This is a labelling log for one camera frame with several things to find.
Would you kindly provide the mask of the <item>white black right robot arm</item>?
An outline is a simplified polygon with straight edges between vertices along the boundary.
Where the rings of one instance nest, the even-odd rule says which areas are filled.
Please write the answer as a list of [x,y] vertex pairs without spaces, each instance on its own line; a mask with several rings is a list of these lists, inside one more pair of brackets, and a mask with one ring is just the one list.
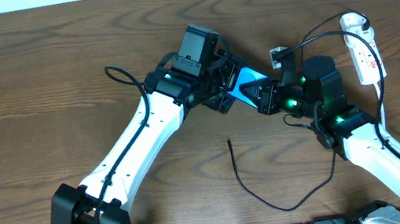
[[233,94],[262,114],[312,119],[310,129],[324,148],[367,170],[400,198],[400,142],[376,118],[348,103],[331,57],[308,59],[300,74],[284,69],[281,80],[244,68]]

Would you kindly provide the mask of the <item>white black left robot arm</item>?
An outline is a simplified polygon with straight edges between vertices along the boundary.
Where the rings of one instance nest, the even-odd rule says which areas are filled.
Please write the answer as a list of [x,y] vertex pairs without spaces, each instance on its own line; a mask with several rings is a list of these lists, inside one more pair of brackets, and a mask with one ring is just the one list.
[[191,109],[226,113],[242,61],[224,36],[190,24],[178,52],[169,52],[138,82],[138,108],[108,155],[77,187],[62,184],[51,200],[50,224],[132,224],[140,184],[167,140]]

